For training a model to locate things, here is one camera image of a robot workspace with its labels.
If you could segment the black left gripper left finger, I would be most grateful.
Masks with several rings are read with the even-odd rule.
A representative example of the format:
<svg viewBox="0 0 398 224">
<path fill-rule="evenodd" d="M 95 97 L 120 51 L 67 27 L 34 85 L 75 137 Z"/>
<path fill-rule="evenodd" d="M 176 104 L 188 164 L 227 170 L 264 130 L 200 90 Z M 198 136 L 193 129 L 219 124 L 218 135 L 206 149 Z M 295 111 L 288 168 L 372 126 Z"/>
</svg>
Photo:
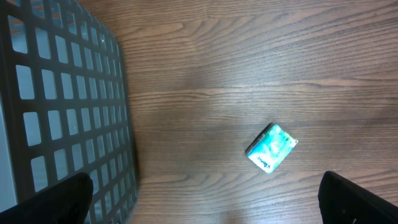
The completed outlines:
<svg viewBox="0 0 398 224">
<path fill-rule="evenodd" d="M 59 184 L 1 212 L 1 223 L 83 223 L 93 196 L 93 181 L 80 172 Z"/>
</svg>

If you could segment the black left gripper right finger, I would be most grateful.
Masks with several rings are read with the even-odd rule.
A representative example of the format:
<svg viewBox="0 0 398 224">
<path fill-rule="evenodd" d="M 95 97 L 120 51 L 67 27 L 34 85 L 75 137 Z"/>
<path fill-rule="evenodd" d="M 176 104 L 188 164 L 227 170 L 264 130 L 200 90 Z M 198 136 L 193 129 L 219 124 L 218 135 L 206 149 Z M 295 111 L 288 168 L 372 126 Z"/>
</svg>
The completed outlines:
<svg viewBox="0 0 398 224">
<path fill-rule="evenodd" d="M 323 175 L 318 201 L 324 224 L 397 224 L 397 206 L 332 171 Z"/>
</svg>

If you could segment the teal tissue pack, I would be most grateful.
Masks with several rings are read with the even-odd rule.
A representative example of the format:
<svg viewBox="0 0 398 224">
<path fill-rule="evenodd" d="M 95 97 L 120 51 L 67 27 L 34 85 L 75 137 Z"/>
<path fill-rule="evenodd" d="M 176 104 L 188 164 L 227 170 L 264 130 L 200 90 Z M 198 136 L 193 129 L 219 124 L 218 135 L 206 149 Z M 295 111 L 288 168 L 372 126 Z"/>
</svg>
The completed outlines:
<svg viewBox="0 0 398 224">
<path fill-rule="evenodd" d="M 250 143 L 245 154 L 260 169 L 271 174 L 298 142 L 278 124 L 270 123 Z"/>
</svg>

